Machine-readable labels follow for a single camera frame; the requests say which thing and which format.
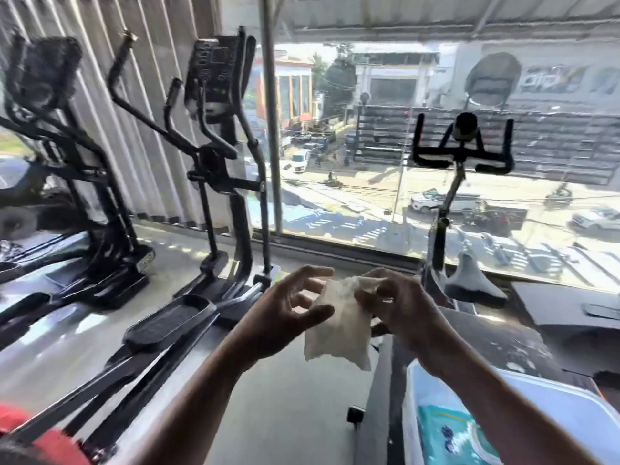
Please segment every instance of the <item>red cloth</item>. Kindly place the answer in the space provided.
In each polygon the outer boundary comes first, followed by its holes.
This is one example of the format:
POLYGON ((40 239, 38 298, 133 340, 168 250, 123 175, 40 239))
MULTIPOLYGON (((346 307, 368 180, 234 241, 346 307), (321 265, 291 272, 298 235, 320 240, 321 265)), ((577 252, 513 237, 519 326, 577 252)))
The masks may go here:
MULTIPOLYGON (((0 432, 6 434, 30 419, 19 408, 0 404, 0 432)), ((35 441, 35 446, 52 465, 90 465, 73 439, 58 429, 50 429, 35 441)))

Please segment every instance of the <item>teal wipe packet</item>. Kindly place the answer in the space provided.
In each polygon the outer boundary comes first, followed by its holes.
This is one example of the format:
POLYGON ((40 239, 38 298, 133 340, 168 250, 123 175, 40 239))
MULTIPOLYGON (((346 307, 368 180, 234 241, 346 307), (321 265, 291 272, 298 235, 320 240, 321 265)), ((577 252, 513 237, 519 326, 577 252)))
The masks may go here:
POLYGON ((501 465, 497 451, 468 413, 420 406, 418 424, 426 465, 501 465))

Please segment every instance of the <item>vertical blind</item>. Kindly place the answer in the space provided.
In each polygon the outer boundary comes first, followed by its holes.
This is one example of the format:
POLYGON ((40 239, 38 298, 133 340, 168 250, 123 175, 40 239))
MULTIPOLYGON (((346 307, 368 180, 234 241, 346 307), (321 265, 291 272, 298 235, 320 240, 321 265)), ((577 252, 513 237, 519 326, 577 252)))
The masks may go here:
MULTIPOLYGON (((76 115, 107 151, 128 207, 140 218, 200 226, 198 192, 186 178, 190 158, 114 105, 105 82, 128 28, 138 40, 123 73, 121 95, 163 126, 171 78, 184 79, 194 40, 218 30, 216 11, 212 0, 0 0, 0 61, 4 69, 15 29, 27 38, 76 37, 82 46, 76 115)), ((207 141, 182 104, 172 119, 194 143, 207 141)), ((221 198, 210 192, 213 208, 220 207, 221 198)))

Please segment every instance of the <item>plastic container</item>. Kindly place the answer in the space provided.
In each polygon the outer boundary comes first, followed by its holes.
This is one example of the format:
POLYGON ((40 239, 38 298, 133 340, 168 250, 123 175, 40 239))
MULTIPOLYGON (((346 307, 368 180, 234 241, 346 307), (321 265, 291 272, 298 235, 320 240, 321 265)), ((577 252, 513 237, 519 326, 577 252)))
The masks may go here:
MULTIPOLYGON (((592 392, 551 380, 497 369, 502 377, 558 422, 605 465, 620 464, 620 414, 592 392)), ((438 406, 467 415, 459 397, 416 360, 407 368, 402 432, 407 465, 426 464, 418 429, 418 408, 438 406)), ((480 444, 472 441, 474 450, 480 444)))

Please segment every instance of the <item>gray floor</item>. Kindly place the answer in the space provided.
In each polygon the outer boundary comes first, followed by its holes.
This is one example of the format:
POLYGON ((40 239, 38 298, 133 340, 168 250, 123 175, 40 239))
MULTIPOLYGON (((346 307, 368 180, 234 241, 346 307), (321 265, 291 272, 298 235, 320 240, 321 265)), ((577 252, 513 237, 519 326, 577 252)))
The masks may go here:
MULTIPOLYGON (((149 269, 151 284, 123 309, 93 314, 72 305, 39 321, 19 342, 0 353, 0 401, 35 414, 98 373, 120 345, 128 326, 170 299, 198 273, 204 239, 139 228, 158 256, 149 269)), ((224 248, 233 254, 232 248, 224 248)), ((274 258, 290 272, 304 260, 274 258)), ((349 275, 337 272, 337 277, 349 275)), ((41 278, 12 283, 4 293, 45 290, 41 278)), ((4 303, 14 301, 0 299, 4 303)), ((225 333, 214 328, 185 359, 153 401, 120 440, 110 462, 120 464, 139 447, 144 432, 182 385, 208 357, 225 333)), ((373 367, 376 353, 371 350, 373 367)), ((349 405, 364 406, 372 374, 343 359, 323 357, 306 362, 303 338, 244 374, 233 392, 208 464, 279 465, 349 464, 353 428, 346 422, 349 405)), ((113 398, 81 435, 92 430, 120 400, 113 398)))

